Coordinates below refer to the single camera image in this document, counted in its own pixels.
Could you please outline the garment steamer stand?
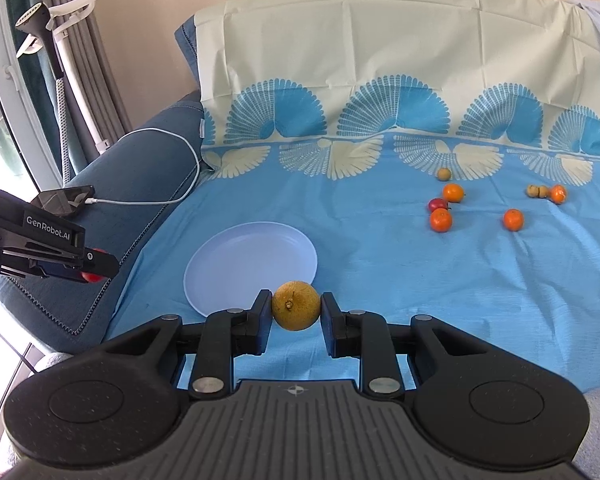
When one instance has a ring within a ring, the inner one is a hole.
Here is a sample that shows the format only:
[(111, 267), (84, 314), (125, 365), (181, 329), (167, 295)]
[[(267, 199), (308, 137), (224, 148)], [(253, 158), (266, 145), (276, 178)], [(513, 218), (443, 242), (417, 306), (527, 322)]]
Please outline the garment steamer stand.
[(87, 104), (79, 81), (78, 72), (73, 65), (69, 50), (69, 29), (85, 21), (94, 11), (98, 0), (70, 0), (58, 6), (46, 6), (38, 1), (24, 12), (16, 21), (15, 28), (25, 32), (27, 38), (17, 51), (17, 56), (31, 55), (45, 50), (50, 69), (55, 79), (57, 102), (56, 120), (59, 130), (62, 185), (71, 180), (71, 164), (68, 143), (68, 107), (66, 89), (69, 88), (76, 98), (78, 110), (84, 119), (86, 128), (94, 141), (95, 148), (102, 154), (108, 143), (100, 135), (93, 114)]

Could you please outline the light blue plastic plate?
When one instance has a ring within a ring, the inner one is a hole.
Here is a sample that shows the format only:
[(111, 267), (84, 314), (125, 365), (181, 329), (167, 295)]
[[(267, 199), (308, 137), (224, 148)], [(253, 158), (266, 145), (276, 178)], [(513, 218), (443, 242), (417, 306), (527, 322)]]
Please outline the light blue plastic plate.
[(312, 283), (317, 252), (306, 234), (273, 221), (238, 224), (209, 238), (187, 263), (183, 287), (202, 316), (248, 309), (262, 289), (291, 281)]

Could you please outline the orange mandarin front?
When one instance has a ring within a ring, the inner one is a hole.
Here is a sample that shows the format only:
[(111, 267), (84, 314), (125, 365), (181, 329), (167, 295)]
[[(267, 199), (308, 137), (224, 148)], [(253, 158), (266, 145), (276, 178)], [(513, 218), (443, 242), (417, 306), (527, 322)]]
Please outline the orange mandarin front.
[(431, 211), (429, 226), (434, 232), (445, 233), (452, 229), (453, 216), (449, 209), (437, 208)]

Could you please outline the blue patterned bed sheet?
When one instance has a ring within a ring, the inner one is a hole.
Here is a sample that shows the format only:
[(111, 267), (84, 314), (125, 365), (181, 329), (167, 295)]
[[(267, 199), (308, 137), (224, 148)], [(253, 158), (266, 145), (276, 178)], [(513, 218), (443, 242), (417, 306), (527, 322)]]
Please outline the blue patterned bed sheet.
[[(428, 313), (600, 388), (600, 34), (562, 0), (230, 0), (176, 34), (210, 172), (140, 252), (109, 336), (197, 322), (183, 276), (213, 235), (273, 221), (314, 286)], [(452, 177), (440, 181), (437, 172)], [(457, 183), (453, 226), (427, 205)], [(565, 203), (528, 185), (564, 186)], [(503, 226), (519, 209), (524, 227)]]

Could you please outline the orange mandarin top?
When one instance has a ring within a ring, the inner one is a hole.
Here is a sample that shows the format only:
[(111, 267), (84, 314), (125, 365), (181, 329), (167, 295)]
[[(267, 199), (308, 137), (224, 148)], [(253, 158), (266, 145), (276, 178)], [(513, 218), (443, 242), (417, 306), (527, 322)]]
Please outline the orange mandarin top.
[(442, 188), (442, 198), (448, 203), (460, 203), (464, 197), (465, 190), (457, 183), (448, 183)]

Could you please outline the orange mandarin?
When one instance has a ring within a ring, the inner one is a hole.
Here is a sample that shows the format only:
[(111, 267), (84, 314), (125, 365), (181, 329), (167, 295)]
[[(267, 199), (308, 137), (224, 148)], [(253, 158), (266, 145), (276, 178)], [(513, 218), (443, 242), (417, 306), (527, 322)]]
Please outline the orange mandarin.
[(557, 205), (565, 203), (568, 198), (568, 192), (561, 184), (556, 184), (550, 189), (550, 200)]
[(518, 232), (524, 227), (524, 214), (519, 209), (506, 210), (502, 222), (506, 230)]
[(434, 232), (445, 233), (452, 229), (453, 216), (449, 209), (437, 208), (431, 211), (429, 226)]
[(464, 197), (465, 190), (457, 183), (448, 183), (442, 188), (442, 198), (448, 203), (460, 203)]

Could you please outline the yellow round fruit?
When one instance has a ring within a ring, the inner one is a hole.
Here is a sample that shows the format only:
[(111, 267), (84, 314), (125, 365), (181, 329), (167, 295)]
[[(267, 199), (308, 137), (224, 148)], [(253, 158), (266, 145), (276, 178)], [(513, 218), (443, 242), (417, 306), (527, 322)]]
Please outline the yellow round fruit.
[(320, 317), (321, 297), (306, 282), (287, 282), (274, 292), (271, 310), (273, 318), (284, 330), (306, 330)]

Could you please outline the grey curtain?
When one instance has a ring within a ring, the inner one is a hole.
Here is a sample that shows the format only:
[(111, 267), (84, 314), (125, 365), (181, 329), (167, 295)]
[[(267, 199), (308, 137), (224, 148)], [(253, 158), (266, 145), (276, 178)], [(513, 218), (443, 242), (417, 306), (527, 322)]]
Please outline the grey curtain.
[[(68, 1), (50, 0), (50, 3), (56, 6)], [(73, 66), (99, 134), (113, 144), (131, 129), (131, 123), (114, 81), (95, 12), (71, 26), (68, 39)]]

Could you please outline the black smartphone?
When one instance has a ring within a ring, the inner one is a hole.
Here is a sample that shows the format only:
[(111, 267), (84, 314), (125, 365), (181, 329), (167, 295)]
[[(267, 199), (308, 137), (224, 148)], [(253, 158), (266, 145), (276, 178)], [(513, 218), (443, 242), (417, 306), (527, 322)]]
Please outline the black smartphone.
[(91, 185), (70, 186), (39, 192), (30, 204), (60, 218), (70, 218), (78, 214), (86, 205), (86, 200), (94, 196)]

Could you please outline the red tomato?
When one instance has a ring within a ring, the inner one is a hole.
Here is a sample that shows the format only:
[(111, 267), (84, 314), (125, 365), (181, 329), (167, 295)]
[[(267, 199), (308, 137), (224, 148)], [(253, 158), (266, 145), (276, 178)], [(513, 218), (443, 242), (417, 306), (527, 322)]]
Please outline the red tomato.
[(430, 212), (433, 212), (437, 209), (448, 209), (449, 203), (444, 198), (433, 198), (427, 205), (427, 208)]
[(106, 278), (107, 254), (102, 249), (91, 248), (85, 253), (81, 276), (87, 283), (97, 283)]

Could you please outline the white window frame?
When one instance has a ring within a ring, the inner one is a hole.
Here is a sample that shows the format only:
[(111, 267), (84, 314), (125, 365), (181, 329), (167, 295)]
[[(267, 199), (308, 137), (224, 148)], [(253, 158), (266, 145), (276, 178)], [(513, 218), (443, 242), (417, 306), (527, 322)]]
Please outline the white window frame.
[(61, 186), (61, 174), (34, 109), (12, 39), (6, 0), (0, 0), (0, 104), (30, 179), (40, 190)]

